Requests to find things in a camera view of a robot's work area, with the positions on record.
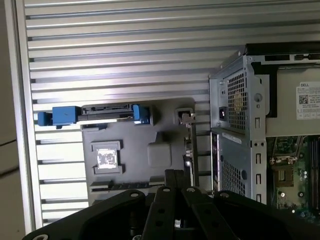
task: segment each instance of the ribbed metal panel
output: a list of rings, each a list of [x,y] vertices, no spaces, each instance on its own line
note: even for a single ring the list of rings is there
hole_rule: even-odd
[[[200,159],[210,161],[208,77],[214,67],[242,44],[320,40],[317,0],[16,0],[16,5],[37,228],[76,211],[66,207],[51,214],[50,203],[45,208],[43,202],[56,206],[87,197],[79,127],[39,127],[38,111],[191,97]]]

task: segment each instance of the power supply vent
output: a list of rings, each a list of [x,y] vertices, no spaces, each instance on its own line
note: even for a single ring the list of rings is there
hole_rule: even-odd
[[[245,196],[246,186],[241,182],[241,172],[231,163],[224,160],[222,163],[222,189]]]
[[[246,129],[246,110],[248,97],[245,92],[244,73],[233,75],[228,83],[228,121],[232,129],[244,131]]]

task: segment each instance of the motherboard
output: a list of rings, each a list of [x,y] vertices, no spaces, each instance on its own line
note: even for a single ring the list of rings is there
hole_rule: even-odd
[[[267,138],[270,204],[320,226],[319,136]]]

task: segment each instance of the computer tower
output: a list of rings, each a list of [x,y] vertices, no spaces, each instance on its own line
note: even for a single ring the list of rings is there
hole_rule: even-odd
[[[319,64],[320,42],[247,44],[210,76],[216,191],[319,215]]]

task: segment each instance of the cable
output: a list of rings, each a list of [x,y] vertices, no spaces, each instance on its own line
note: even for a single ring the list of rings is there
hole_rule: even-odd
[[[8,144],[12,144],[12,143],[14,143],[16,141],[17,141],[17,139],[14,139],[14,140],[11,140],[11,141],[7,141],[5,143],[0,144],[0,147],[3,147],[3,146],[8,145]]]
[[[12,168],[9,168],[8,170],[0,172],[0,179],[3,179],[11,174],[14,174],[19,171],[19,166],[14,166]]]
[[[8,145],[8,144],[12,144],[12,143],[14,143],[16,141],[17,141],[17,139],[14,139],[14,140],[11,140],[11,141],[7,141],[5,143],[0,144],[0,147],[3,147],[3,146]],[[7,170],[1,171],[0,172],[0,179],[3,179],[3,178],[5,178],[5,177],[7,177],[7,176],[9,176],[11,174],[14,174],[14,173],[18,172],[18,171],[19,171],[19,166],[14,166],[14,167],[9,168]]]

